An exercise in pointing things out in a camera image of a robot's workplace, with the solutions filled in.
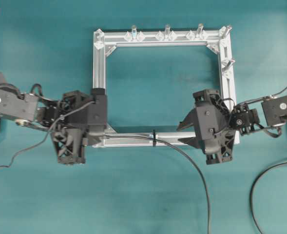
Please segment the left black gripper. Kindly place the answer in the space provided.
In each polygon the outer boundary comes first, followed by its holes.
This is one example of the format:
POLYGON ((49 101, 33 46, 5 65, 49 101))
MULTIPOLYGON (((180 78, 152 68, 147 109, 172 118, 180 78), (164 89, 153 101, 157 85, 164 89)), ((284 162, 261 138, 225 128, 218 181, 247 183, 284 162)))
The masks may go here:
POLYGON ((53 120, 62 117, 53 127, 51 139, 57 154, 57 162, 65 165, 84 164, 84 142, 88 129, 88 107, 66 116, 87 102, 88 94, 72 91, 63 94, 56 103, 53 120))

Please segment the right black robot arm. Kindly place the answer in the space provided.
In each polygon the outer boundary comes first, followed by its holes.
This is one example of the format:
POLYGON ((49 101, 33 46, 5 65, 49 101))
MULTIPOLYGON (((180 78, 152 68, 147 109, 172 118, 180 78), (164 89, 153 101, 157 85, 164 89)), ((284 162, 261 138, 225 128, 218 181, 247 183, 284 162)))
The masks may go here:
POLYGON ((273 138, 282 134, 281 126, 287 122, 287 96, 267 96, 234 105, 230 110, 215 89, 193 94, 194 108, 179 123, 177 130, 194 128, 193 137, 179 142, 201 149, 207 164, 232 160, 235 134, 241 136, 263 131, 273 138))

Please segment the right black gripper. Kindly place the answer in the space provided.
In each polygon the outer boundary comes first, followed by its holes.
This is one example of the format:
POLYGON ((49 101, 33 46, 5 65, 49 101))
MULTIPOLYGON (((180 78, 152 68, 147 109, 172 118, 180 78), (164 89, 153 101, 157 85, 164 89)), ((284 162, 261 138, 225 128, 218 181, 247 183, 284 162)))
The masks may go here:
MULTIPOLYGON (((198 114, 197 108, 195 105, 200 101, 208 101, 210 104, 213 104, 222 114, 227 115, 228 124, 218 133, 215 133, 216 139, 220 143, 220 150, 217 153, 206 156, 206 164, 217 164, 227 161, 231 161, 231 154, 234 144, 235 131, 230 129, 230 110, 225 104, 225 101, 220 96, 218 90, 214 89, 205 89, 199 92, 193 93, 193 98, 195 100, 194 108, 187 114, 183 121, 179 122, 177 131, 182 131, 190 127, 194 128, 196 132, 198 130, 198 114)), ((204 149, 204 145, 201 139, 198 137, 184 137, 179 138, 179 142, 187 144, 196 149, 204 149)))

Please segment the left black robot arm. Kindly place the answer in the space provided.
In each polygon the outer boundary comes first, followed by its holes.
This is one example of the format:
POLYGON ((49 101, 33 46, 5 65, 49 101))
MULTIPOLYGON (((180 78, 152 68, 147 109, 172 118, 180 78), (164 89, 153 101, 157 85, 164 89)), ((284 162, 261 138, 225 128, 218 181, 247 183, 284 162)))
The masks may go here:
POLYGON ((100 96, 80 91, 65 93, 60 100, 44 97, 42 86, 34 84, 28 93, 6 81, 0 72, 0 120, 46 133, 51 137, 57 162, 64 165, 84 164, 88 145, 91 110, 100 96))

